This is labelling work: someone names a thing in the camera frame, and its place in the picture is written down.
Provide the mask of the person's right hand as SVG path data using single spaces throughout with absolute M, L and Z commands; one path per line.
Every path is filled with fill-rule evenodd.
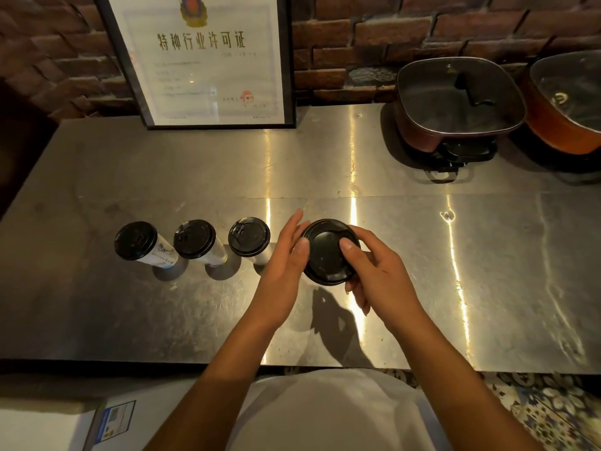
M 401 257 L 371 231 L 353 225 L 350 228 L 372 252 L 375 268 L 355 270 L 353 278 L 345 282 L 345 292 L 354 295 L 365 315 L 374 311 L 394 335 L 428 321 Z

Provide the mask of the person's left hand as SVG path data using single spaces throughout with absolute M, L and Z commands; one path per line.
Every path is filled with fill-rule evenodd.
M 296 303 L 300 280 L 296 283 L 291 279 L 291 252 L 309 225 L 307 220 L 302 221 L 303 215 L 297 209 L 281 230 L 246 312 L 254 322 L 271 330 L 287 320 Z

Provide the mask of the black plastic cup lid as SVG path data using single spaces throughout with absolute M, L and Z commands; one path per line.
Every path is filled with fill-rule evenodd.
M 360 247 L 355 232 L 337 219 L 312 222 L 301 234 L 310 244 L 310 256 L 304 274 L 321 286 L 337 286 L 353 278 L 355 269 L 344 258 L 340 239 L 349 239 Z

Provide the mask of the person's left forearm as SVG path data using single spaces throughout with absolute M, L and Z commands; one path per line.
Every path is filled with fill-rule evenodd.
M 248 311 L 143 451 L 224 451 L 263 356 L 283 320 Z

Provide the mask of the person's right forearm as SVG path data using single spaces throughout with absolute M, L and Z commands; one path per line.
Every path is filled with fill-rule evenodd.
M 424 311 L 387 323 L 454 451 L 545 451 Z

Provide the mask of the white paper cup black lid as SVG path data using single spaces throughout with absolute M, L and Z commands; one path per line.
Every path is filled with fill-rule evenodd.
M 193 219 L 180 225 L 173 239 L 177 253 L 207 266 L 218 267 L 227 262 L 227 251 L 214 226 L 206 220 Z
M 122 227 L 114 239 L 114 250 L 124 260 L 161 269 L 172 268 L 179 260 L 175 248 L 146 221 Z
M 256 217 L 237 220 L 228 234 L 231 251 L 256 266 L 267 265 L 272 257 L 270 239 L 270 228 L 265 221 Z

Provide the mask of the dark red electric pot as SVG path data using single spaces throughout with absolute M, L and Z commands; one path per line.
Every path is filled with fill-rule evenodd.
M 427 173 L 457 175 L 459 170 L 466 166 L 489 162 L 499 151 L 499 140 L 517 129 L 492 136 L 447 137 L 427 133 L 410 122 L 405 114 L 398 100 L 396 79 L 397 76 L 394 102 L 397 131 L 402 142 L 408 148 L 408 154 L 414 159 L 422 161 Z

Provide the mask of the white shirt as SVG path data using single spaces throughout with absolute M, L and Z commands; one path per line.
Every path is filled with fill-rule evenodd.
M 453 451 L 425 394 L 374 369 L 253 382 L 226 451 Z

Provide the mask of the square glass pot lid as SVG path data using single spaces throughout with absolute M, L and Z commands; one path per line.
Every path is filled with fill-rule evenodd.
M 433 135 L 500 135 L 518 128 L 527 114 L 513 78 L 482 58 L 411 62 L 398 72 L 396 87 L 410 122 Z

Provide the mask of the black framed certificate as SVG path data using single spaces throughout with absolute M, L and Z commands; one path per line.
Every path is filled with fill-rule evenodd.
M 94 0 L 147 129 L 297 126 L 290 0 Z

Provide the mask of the orange electric pot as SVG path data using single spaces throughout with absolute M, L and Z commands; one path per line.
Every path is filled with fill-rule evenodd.
M 525 122 L 532 133 L 551 148 L 566 154 L 583 156 L 600 149 L 601 134 L 593 133 L 567 120 L 537 90 L 530 76 L 533 64 L 528 67 L 520 82 L 522 95 L 527 104 Z

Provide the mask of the round glass pot lid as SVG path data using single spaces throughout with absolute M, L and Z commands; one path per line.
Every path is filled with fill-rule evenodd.
M 530 76 L 567 120 L 601 134 L 601 50 L 540 59 L 532 65 Z

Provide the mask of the white box with blue label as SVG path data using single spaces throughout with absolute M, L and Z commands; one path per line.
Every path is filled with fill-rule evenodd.
M 0 398 L 0 451 L 92 451 L 127 432 L 136 401 Z

